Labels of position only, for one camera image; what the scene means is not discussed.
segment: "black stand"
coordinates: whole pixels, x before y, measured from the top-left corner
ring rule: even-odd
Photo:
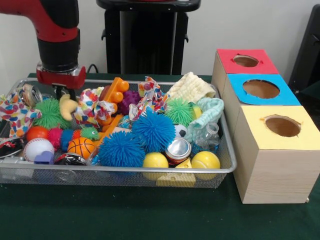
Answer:
[[[198,9],[201,0],[96,2],[106,9],[102,39],[108,73],[181,74],[188,41],[186,12]]]
[[[320,80],[320,4],[313,7],[296,58],[289,87],[302,91]]]

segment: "blue box lid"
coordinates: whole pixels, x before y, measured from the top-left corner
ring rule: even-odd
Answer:
[[[300,106],[279,74],[228,74],[238,99],[250,105]]]

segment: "baseball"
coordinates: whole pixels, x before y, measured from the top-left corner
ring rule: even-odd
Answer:
[[[41,155],[44,151],[55,154],[55,149],[51,142],[45,138],[35,138],[26,144],[23,155],[28,162],[34,162],[36,156]]]

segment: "metal basket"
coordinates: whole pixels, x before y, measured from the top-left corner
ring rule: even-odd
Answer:
[[[128,81],[130,90],[138,90],[137,81]],[[37,86],[42,94],[54,96],[52,87],[39,84],[35,78],[23,79],[12,87],[21,87],[28,83]],[[86,80],[83,89],[110,85],[112,80]],[[163,92],[167,92],[174,82],[158,82]],[[217,89],[212,86],[219,98]],[[217,188],[228,173],[236,169],[237,161],[229,135],[225,115],[219,121],[221,142],[217,156],[221,169],[195,168],[143,168],[143,167],[106,167],[106,166],[70,166],[40,164],[0,164],[0,183],[4,184],[46,184],[46,185],[87,185],[87,186],[140,186],[140,187],[192,187]],[[9,136],[10,125],[0,129],[0,138]],[[149,180],[146,175],[166,176],[166,180]]]

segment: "shape sorter box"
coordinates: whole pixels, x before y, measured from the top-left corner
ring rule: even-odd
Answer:
[[[227,74],[279,74],[263,49],[217,49],[211,83],[224,95]]]
[[[306,202],[320,172],[320,132],[303,106],[241,106],[233,146],[244,204]]]
[[[279,74],[227,74],[227,78],[222,100],[231,138],[243,105],[300,105]]]

